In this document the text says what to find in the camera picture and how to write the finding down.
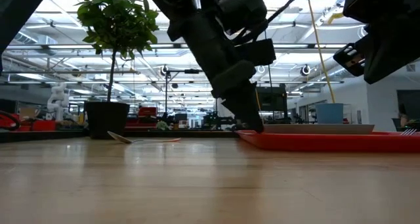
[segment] computer monitor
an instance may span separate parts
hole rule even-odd
[[[182,120],[188,120],[187,119],[187,114],[183,114],[183,113],[175,114],[175,121],[176,122],[179,122],[179,121],[182,121]]]
[[[257,87],[262,111],[287,112],[287,92],[285,87]]]

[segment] wooden table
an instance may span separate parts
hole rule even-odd
[[[420,223],[419,154],[266,152],[237,139],[0,145],[0,223]]]

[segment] blue bin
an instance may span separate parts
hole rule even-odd
[[[343,123],[344,104],[343,103],[322,103],[316,104],[316,118],[318,123],[332,124]]]

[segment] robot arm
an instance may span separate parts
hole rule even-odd
[[[257,38],[293,0],[268,20],[263,0],[199,0],[199,5],[197,0],[153,1],[170,20],[171,41],[185,40],[211,83],[212,95],[224,99],[222,104],[251,129],[263,131],[255,84],[249,79],[255,66],[273,63],[276,55],[271,39]],[[239,31],[233,40],[226,36]]]
[[[420,0],[346,0],[343,14],[367,24],[365,37],[334,55],[354,76],[375,83],[420,57]]]

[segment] potted plant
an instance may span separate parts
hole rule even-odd
[[[135,51],[152,50],[150,44],[157,43],[153,31],[158,12],[149,8],[147,0],[84,0],[79,3],[77,17],[87,28],[83,40],[91,43],[97,55],[112,52],[110,81],[106,102],[88,102],[87,117],[91,138],[107,139],[108,131],[122,134],[129,105],[111,102],[114,68],[117,54],[125,61],[135,59]]]

